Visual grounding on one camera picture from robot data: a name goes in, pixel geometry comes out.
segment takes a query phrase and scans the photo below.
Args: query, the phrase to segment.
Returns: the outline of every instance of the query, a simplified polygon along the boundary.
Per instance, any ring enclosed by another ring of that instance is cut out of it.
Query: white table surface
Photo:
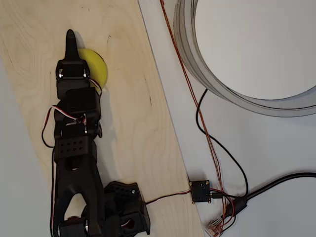
[[[173,21],[176,0],[165,0]],[[150,43],[190,180],[210,179],[218,187],[205,136],[195,123],[195,105],[188,90],[164,21],[159,0],[139,0]],[[191,77],[198,98],[203,86]],[[251,190],[294,171],[316,171],[316,115],[274,118],[255,114],[208,92],[202,112],[209,133],[235,156],[247,174]],[[244,190],[243,176],[215,144],[227,192]],[[259,195],[237,217],[226,237],[313,236],[316,180],[283,183]],[[199,203],[203,225],[220,214],[221,202]]]
[[[316,85],[315,9],[310,0],[198,0],[197,44],[228,88],[265,100],[295,96]]]
[[[0,59],[0,235],[48,237],[50,190]]]

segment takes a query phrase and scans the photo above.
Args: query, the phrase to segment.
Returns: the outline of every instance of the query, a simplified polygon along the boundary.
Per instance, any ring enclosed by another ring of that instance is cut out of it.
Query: robotic arm
[[[136,183],[111,182],[103,188],[97,168],[96,136],[102,137],[100,95],[90,87],[90,70],[80,59],[76,37],[67,31],[66,54],[56,67],[58,107],[80,121],[55,111],[56,162],[54,237],[133,237],[150,234],[150,220]],[[86,207],[80,218],[64,219],[75,194]]]

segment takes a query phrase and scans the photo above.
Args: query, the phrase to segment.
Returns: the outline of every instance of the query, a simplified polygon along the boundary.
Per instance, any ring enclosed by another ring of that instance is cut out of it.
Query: yellow disc
[[[102,88],[108,79],[108,69],[101,56],[87,48],[79,48],[78,53],[81,59],[87,61],[90,68],[90,78],[96,80]]]

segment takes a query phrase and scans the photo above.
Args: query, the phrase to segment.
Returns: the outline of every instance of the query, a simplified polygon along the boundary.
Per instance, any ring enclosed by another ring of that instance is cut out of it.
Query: wooden board
[[[103,138],[96,139],[103,183],[137,182],[146,201],[188,189],[137,0],[1,0],[0,56],[48,186],[51,150],[40,132],[47,108],[58,102],[54,71],[64,57],[68,29],[109,70],[101,99]],[[50,119],[50,144],[53,128]],[[73,212],[79,208],[80,200]],[[149,215],[151,236],[203,236],[190,195],[150,205]]]

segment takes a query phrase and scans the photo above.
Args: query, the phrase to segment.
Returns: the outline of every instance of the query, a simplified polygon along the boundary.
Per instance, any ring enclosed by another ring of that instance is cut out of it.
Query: black power cable
[[[199,100],[199,103],[198,103],[198,106],[197,106],[197,112],[196,112],[196,122],[197,122],[197,126],[199,128],[199,130],[206,134],[205,131],[201,128],[200,124],[199,124],[199,121],[198,121],[198,112],[199,112],[199,109],[201,107],[201,104],[202,104],[202,101],[203,101],[203,98],[204,96],[206,95],[207,93],[207,89],[205,89],[203,95],[201,96],[200,100]],[[214,142],[216,142],[221,148],[224,149],[224,151],[230,156],[230,158],[232,158],[232,160],[235,162],[235,164],[238,166],[238,168],[240,169],[240,171],[242,172],[242,175],[245,179],[245,183],[246,183],[246,192],[243,196],[233,196],[233,195],[226,195],[227,197],[231,197],[231,198],[245,198],[247,195],[248,195],[248,192],[249,192],[249,185],[248,185],[248,179],[247,179],[247,176],[245,174],[245,172],[243,171],[241,165],[237,162],[237,160],[233,157],[233,155],[216,139],[214,138],[213,136],[211,135],[208,135],[212,140],[214,140]]]
[[[236,221],[236,216],[234,216],[233,222],[232,222],[228,227],[226,227],[226,228],[222,231],[221,234],[223,234],[226,230],[228,230],[230,227],[232,227],[232,226],[234,225],[235,221]]]
[[[55,147],[53,147],[53,151],[51,154],[51,197],[50,197],[50,221],[49,221],[49,230],[50,230],[50,235],[51,237],[54,236],[53,234],[53,229],[52,229],[52,224],[53,224],[53,200],[54,200],[54,154],[55,154]]]
[[[258,196],[259,194],[265,192],[266,190],[269,190],[271,188],[273,188],[274,186],[283,183],[287,180],[291,180],[291,179],[297,179],[297,178],[305,178],[305,177],[311,177],[311,178],[316,178],[316,173],[313,172],[301,172],[301,173],[295,173],[295,174],[289,174],[289,175],[285,175],[281,178],[278,178],[270,183],[268,183],[267,185],[263,186],[262,188],[259,188],[251,193],[249,193],[247,195],[247,201],[254,198],[255,196]]]

